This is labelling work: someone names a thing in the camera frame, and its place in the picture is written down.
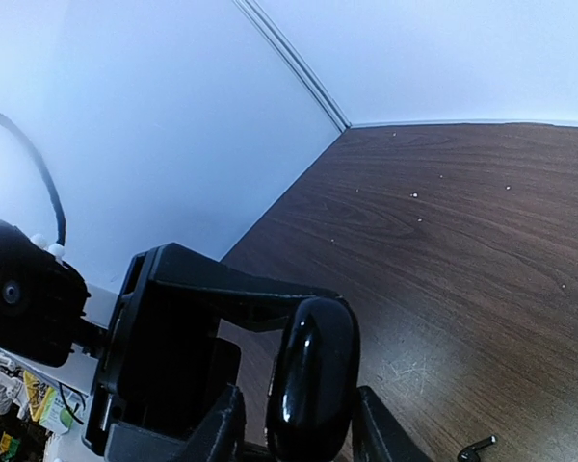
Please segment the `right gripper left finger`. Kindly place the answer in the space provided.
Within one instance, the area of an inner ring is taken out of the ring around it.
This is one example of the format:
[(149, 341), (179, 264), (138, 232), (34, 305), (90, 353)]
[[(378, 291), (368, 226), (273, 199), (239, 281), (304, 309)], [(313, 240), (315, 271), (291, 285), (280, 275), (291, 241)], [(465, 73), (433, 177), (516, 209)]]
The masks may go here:
[(195, 431), (176, 439), (129, 423), (110, 427), (106, 461), (240, 461), (246, 409), (240, 389), (228, 385)]

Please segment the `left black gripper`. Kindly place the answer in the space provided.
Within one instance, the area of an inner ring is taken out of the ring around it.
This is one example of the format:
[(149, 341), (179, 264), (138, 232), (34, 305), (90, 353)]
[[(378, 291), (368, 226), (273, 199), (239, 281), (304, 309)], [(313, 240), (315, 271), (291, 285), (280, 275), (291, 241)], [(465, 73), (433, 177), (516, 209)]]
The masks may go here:
[[(220, 317), (196, 299), (195, 277), (209, 259), (179, 244), (136, 255), (118, 295), (97, 366), (84, 443), (103, 455), (111, 424), (172, 438), (188, 436), (225, 386), (235, 384), (240, 348), (219, 338)], [(218, 264), (212, 306), (251, 332), (277, 331), (313, 298), (332, 290), (254, 276)]]

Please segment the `black earbud charging case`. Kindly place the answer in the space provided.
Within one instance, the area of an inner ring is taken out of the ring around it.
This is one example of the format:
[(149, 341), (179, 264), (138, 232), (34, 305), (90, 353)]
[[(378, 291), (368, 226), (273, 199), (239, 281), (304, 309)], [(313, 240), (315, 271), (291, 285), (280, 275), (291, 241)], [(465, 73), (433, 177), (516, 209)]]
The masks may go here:
[(352, 418), (360, 361), (354, 312), (329, 298), (302, 302), (284, 328), (266, 412), (278, 461), (331, 461)]

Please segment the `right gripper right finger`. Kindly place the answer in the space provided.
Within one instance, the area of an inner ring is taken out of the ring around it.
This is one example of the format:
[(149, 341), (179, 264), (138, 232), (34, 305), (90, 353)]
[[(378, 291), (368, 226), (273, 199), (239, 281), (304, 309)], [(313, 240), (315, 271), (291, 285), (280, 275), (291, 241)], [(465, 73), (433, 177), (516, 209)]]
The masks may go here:
[(409, 437), (375, 391), (356, 390), (352, 415), (354, 461), (431, 462)]

